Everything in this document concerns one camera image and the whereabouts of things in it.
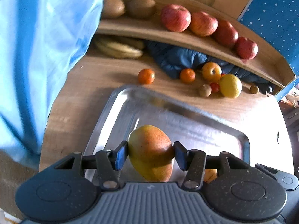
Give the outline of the pale spotted apple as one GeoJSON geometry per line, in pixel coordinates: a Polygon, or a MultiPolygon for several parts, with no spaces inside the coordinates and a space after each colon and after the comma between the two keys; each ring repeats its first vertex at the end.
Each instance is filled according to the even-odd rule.
{"type": "Polygon", "coordinates": [[[210,183],[217,178],[217,169],[205,169],[204,182],[210,183]]]}

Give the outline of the green red mango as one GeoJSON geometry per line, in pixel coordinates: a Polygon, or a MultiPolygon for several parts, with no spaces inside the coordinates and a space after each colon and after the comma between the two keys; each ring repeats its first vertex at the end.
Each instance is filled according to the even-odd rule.
{"type": "Polygon", "coordinates": [[[153,125],[133,130],[128,138],[129,158],[149,182],[166,182],[173,171],[174,148],[169,137],[153,125]]]}

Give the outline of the small brown kiwi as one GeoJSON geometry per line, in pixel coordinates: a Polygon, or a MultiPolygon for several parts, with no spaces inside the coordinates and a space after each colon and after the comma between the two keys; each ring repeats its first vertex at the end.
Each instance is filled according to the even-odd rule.
{"type": "Polygon", "coordinates": [[[199,87],[198,93],[201,97],[207,98],[211,95],[212,89],[211,86],[208,84],[203,84],[199,87]]]}

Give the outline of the red cherry tomato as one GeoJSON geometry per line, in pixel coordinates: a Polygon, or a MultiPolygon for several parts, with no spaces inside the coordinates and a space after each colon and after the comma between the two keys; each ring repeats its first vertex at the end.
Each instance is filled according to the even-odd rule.
{"type": "Polygon", "coordinates": [[[219,84],[218,83],[210,83],[211,91],[213,93],[219,92],[219,84]]]}

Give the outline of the yellow lemon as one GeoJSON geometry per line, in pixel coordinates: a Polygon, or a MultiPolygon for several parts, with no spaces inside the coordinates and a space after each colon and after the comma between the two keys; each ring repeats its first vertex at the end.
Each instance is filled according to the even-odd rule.
{"type": "Polygon", "coordinates": [[[233,74],[223,75],[218,84],[219,91],[227,98],[235,99],[242,92],[242,82],[233,74]]]}

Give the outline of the orange mandarin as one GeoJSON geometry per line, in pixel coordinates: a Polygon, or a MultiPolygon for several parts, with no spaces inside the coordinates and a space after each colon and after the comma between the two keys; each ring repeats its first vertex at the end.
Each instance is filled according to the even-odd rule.
{"type": "Polygon", "coordinates": [[[152,84],[155,80],[155,72],[151,69],[142,69],[137,76],[140,84],[152,84]]]}
{"type": "Polygon", "coordinates": [[[185,68],[180,72],[179,79],[183,83],[192,83],[196,79],[196,72],[191,68],[185,68]]]}

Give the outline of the orange yellow persimmon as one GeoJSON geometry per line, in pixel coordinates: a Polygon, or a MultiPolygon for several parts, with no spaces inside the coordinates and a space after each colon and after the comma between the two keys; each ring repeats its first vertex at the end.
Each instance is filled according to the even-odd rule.
{"type": "Polygon", "coordinates": [[[221,67],[214,62],[205,63],[201,71],[203,79],[211,83],[217,83],[220,80],[222,74],[221,67]]]}

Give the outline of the small brown longan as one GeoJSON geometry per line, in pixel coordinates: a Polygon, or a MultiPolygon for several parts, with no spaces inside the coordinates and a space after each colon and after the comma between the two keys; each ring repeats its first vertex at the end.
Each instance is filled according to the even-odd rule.
{"type": "Polygon", "coordinates": [[[250,92],[251,92],[252,94],[254,94],[254,95],[258,94],[258,93],[259,93],[259,88],[258,88],[258,86],[256,86],[256,85],[252,85],[252,86],[250,87],[250,92]]]}

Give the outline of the steel rectangular tray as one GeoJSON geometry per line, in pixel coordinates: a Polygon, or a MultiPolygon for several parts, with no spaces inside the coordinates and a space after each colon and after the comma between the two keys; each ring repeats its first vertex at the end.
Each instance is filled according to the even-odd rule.
{"type": "Polygon", "coordinates": [[[141,86],[122,86],[110,95],[94,130],[85,155],[102,149],[114,150],[131,131],[153,125],[171,140],[188,149],[217,156],[226,151],[250,162],[250,143],[246,134],[232,124],[199,108],[141,86]]]}

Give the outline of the dark blue jacket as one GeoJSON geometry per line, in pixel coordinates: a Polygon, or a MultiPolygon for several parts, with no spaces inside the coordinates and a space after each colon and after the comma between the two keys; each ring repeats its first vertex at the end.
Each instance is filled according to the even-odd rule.
{"type": "Polygon", "coordinates": [[[230,73],[246,83],[255,84],[263,94],[274,91],[273,83],[241,67],[204,53],[156,41],[146,41],[145,48],[158,66],[173,79],[178,79],[183,69],[200,70],[204,64],[214,62],[221,67],[224,74],[230,73]]]}

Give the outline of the yellow bananas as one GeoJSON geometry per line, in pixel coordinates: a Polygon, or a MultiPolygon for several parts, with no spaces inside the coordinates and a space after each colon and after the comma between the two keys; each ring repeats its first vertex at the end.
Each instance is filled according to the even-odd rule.
{"type": "Polygon", "coordinates": [[[116,59],[138,59],[143,55],[142,50],[110,36],[94,36],[93,43],[101,53],[116,59]]]}

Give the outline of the red apple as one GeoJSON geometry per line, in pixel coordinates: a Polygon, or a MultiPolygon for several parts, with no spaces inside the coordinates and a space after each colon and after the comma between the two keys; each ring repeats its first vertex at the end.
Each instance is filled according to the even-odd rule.
{"type": "Polygon", "coordinates": [[[240,36],[234,46],[236,54],[244,60],[253,59],[258,54],[258,45],[249,38],[240,36]]]}
{"type": "Polygon", "coordinates": [[[166,5],[161,9],[162,24],[172,32],[183,32],[191,23],[191,13],[181,5],[166,5]]]}
{"type": "Polygon", "coordinates": [[[212,35],[217,27],[218,21],[212,15],[199,11],[191,14],[191,23],[189,30],[199,37],[207,37],[212,35]]]}
{"type": "Polygon", "coordinates": [[[218,27],[211,37],[220,45],[231,49],[236,44],[239,34],[230,22],[218,20],[218,27]]]}

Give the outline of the light blue garment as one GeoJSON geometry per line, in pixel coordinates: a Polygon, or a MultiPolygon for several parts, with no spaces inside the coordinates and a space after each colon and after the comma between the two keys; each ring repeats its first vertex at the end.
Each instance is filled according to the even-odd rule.
{"type": "Polygon", "coordinates": [[[1,151],[37,168],[53,102],[86,53],[103,0],[1,0],[1,151]]]}

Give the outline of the brown kiwi far left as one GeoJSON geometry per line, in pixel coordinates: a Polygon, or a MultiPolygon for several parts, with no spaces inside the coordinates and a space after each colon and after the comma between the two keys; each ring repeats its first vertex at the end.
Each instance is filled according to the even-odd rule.
{"type": "Polygon", "coordinates": [[[117,19],[125,12],[123,0],[103,0],[102,19],[117,19]]]}

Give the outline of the blue starred board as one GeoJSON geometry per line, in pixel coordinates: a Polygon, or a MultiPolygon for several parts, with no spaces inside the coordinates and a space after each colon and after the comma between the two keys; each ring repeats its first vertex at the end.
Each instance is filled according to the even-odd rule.
{"type": "Polygon", "coordinates": [[[295,73],[276,96],[282,100],[298,85],[298,0],[251,0],[238,21],[272,45],[295,73]]]}

